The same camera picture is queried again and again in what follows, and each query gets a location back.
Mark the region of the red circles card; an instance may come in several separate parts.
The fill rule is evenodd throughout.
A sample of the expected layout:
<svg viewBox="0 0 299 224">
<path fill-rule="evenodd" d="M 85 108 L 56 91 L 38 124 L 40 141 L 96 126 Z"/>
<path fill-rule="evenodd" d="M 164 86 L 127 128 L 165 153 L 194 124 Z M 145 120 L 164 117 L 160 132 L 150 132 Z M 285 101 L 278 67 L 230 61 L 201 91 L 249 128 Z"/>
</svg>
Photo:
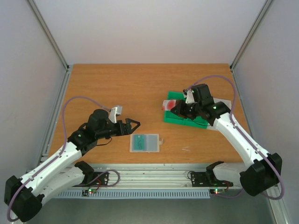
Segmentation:
<svg viewBox="0 0 299 224">
<path fill-rule="evenodd" d="M 162 110 L 171 111 L 171 109 L 174 108 L 179 102 L 180 100 L 177 99 L 164 100 L 162 103 Z"/>
</svg>

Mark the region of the translucent grey card holder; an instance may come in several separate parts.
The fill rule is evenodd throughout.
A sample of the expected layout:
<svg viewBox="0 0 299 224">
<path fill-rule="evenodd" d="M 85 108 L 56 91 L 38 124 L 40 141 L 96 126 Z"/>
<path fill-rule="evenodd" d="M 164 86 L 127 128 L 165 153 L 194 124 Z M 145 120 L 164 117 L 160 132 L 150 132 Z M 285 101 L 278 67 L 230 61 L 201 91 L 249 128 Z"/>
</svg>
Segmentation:
<svg viewBox="0 0 299 224">
<path fill-rule="evenodd" d="M 132 151 L 132 136 L 130 136 L 130 149 L 131 153 L 158 153 L 160 152 L 160 146 L 164 143 L 164 139 L 160 138 L 159 134 L 144 134 L 146 137 L 146 150 L 144 152 Z"/>
</svg>

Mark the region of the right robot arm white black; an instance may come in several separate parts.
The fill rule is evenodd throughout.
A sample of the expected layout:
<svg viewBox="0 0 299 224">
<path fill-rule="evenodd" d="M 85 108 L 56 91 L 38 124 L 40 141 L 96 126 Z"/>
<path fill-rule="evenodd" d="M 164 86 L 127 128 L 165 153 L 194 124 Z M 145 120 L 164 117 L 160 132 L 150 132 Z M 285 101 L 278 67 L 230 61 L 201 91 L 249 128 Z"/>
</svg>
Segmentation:
<svg viewBox="0 0 299 224">
<path fill-rule="evenodd" d="M 282 158 L 260 146 L 236 120 L 232 108 L 223 101 L 215 102 L 208 85 L 195 85 L 184 90 L 183 95 L 184 99 L 175 103 L 171 113 L 184 119 L 200 117 L 207 121 L 228 140 L 243 161 L 242 168 L 222 161 L 208 166 L 206 179 L 209 184 L 232 182 L 240 185 L 247 194 L 256 196 L 282 183 Z"/>
</svg>

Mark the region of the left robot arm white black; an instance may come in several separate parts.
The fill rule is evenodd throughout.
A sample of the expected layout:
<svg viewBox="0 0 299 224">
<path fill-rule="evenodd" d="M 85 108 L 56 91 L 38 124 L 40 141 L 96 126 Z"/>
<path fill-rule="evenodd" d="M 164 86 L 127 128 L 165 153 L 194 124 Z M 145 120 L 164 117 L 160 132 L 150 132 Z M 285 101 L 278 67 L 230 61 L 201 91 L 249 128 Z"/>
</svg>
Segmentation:
<svg viewBox="0 0 299 224">
<path fill-rule="evenodd" d="M 78 160 L 97 147 L 98 140 L 130 135 L 141 125 L 129 118 L 117 120 L 119 115 L 116 108 L 109 112 L 96 109 L 51 157 L 19 178 L 14 175 L 8 178 L 4 193 L 7 219 L 27 222 L 60 192 L 72 186 L 92 184 L 93 168 Z"/>
</svg>

